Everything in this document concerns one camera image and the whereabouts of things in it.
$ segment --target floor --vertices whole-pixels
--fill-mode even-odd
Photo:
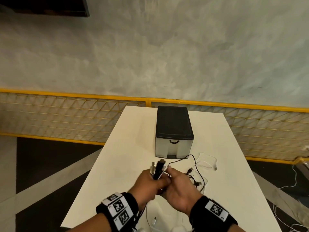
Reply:
[[[102,146],[0,136],[0,231],[67,231],[60,224]],[[283,232],[309,226],[309,182],[288,164],[248,161]],[[298,231],[307,231],[293,226]]]

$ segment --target black handle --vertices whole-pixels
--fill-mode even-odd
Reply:
[[[177,144],[177,143],[179,143],[179,140],[177,142],[172,142],[172,140],[170,140],[170,143]]]

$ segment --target table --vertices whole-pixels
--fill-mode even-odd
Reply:
[[[128,191],[141,171],[159,160],[155,157],[156,116],[156,108],[126,106],[61,226],[72,228],[94,216],[102,199]],[[223,114],[189,111],[189,117],[195,136],[190,153],[196,158],[200,152],[217,158],[217,171],[199,167],[208,181],[204,194],[228,210],[246,232],[281,232]],[[214,161],[206,157],[207,162]],[[189,157],[172,166],[186,172],[193,164]],[[154,216],[159,230],[169,232],[181,223],[191,229],[188,217],[161,196],[148,204],[148,220]],[[140,227],[150,231],[146,213]]]

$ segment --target television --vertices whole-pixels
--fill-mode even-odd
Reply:
[[[2,11],[37,15],[89,17],[86,0],[0,0]]]

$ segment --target qr code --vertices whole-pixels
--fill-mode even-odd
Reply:
[[[216,214],[217,216],[220,216],[220,214],[222,213],[222,211],[223,211],[223,209],[222,208],[220,208],[219,206],[217,206],[217,205],[212,205],[212,207],[211,207],[211,211],[214,213],[214,214]]]
[[[118,197],[117,195],[112,194],[111,196],[107,197],[106,199],[108,199],[109,201],[113,201],[117,197]]]
[[[120,222],[121,222],[122,225],[124,225],[124,224],[130,219],[130,217],[129,217],[129,215],[128,215],[128,213],[127,213],[126,210],[124,210],[124,211],[118,216],[118,218],[119,218],[119,220],[120,220]]]
[[[124,208],[124,205],[122,204],[121,200],[117,200],[115,203],[113,203],[113,206],[116,212],[119,212]]]

